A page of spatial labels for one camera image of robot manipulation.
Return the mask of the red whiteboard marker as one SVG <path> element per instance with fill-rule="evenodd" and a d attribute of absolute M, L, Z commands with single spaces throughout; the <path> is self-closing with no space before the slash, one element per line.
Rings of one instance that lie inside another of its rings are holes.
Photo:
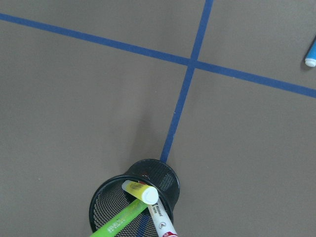
<path fill-rule="evenodd" d="M 178 237 L 173 224 L 167 215 L 160 199 L 155 204 L 148 205 L 151 218 L 159 237 Z"/>

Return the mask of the blue highlighter pen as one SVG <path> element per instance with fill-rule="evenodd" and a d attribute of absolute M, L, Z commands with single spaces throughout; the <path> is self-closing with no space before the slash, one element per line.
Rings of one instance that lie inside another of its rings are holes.
<path fill-rule="evenodd" d="M 308 67 L 316 66 L 316 39 L 313 40 L 309 50 L 305 56 L 304 63 Z"/>

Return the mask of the black mesh pen cup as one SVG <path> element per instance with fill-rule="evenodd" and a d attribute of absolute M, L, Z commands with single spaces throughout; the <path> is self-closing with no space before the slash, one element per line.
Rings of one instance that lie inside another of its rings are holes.
<path fill-rule="evenodd" d="M 104 182 L 89 208 L 94 237 L 176 237 L 173 209 L 180 193 L 174 170 L 156 159 L 134 163 Z"/>

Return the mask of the green highlighter pen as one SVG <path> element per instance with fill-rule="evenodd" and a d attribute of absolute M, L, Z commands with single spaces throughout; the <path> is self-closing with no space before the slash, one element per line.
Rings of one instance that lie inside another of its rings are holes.
<path fill-rule="evenodd" d="M 130 205 L 124 208 L 110 221 L 94 232 L 91 237 L 115 237 L 131 221 L 140 215 L 147 208 L 147 204 L 135 199 Z"/>

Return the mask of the brown table mat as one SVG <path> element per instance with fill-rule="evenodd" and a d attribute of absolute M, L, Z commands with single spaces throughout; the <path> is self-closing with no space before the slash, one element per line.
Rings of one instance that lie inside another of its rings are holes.
<path fill-rule="evenodd" d="M 160 157 L 180 236 L 315 236 L 315 36 L 313 0 L 1 1 L 1 236 L 87 237 Z"/>

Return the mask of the yellow highlighter pen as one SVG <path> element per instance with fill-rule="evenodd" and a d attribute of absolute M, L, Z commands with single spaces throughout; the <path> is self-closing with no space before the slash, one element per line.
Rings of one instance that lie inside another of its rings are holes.
<path fill-rule="evenodd" d="M 153 205 L 158 201 L 158 191 L 155 187 L 126 180 L 121 185 L 122 189 L 145 204 Z"/>

